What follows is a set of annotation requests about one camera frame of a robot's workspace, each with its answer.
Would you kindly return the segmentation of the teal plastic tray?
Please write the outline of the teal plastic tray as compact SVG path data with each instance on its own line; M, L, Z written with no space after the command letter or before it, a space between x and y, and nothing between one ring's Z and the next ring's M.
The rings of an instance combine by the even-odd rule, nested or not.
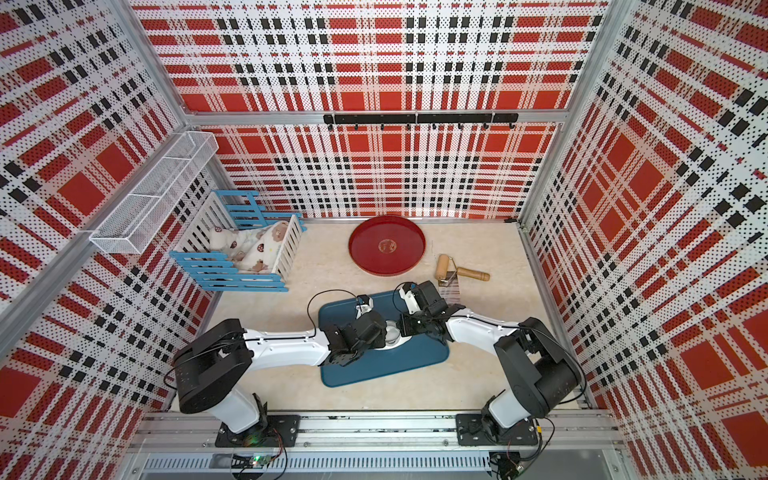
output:
M323 305L319 309L317 322L321 328L342 326L355 317L355 301L340 300ZM447 345L419 335L393 349L369 350L348 366L322 366L321 379L326 387L336 388L436 365L447 360L449 354Z

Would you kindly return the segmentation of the white dough piece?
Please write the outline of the white dough piece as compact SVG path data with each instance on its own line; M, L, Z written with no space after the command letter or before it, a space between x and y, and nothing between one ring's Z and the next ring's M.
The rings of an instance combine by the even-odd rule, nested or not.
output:
M411 338L409 336L404 336L402 334L401 330L398 328L394 321L386 321L384 346L382 347L382 350L396 349L410 340Z

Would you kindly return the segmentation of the wooden rolling pin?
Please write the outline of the wooden rolling pin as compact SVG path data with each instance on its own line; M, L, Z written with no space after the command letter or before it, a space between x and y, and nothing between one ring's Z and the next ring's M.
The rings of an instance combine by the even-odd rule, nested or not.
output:
M491 279L489 273L459 267L454 259L447 254L440 254L438 256L435 279L438 281L439 285L447 286L461 276L483 282L487 282Z

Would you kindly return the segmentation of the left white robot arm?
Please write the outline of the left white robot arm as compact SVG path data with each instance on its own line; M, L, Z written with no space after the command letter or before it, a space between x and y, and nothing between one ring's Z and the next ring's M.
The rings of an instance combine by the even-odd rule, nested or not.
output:
M305 333L271 335L227 319L181 349L173 360L179 411L207 413L237 446L271 432L267 407L255 393L239 387L251 372L288 366L347 366L369 350L386 346L387 322L377 312L361 313L351 323Z

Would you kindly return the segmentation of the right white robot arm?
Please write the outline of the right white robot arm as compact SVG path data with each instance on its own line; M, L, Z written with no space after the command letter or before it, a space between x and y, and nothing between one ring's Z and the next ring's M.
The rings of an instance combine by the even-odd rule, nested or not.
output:
M531 445L539 436L524 430L584 387L582 367L539 319L503 322L479 315L448 303L430 281L403 284L396 292L407 308L396 321L402 338L425 335L443 344L468 344L495 355L501 365L506 389L479 414L457 420L462 445Z

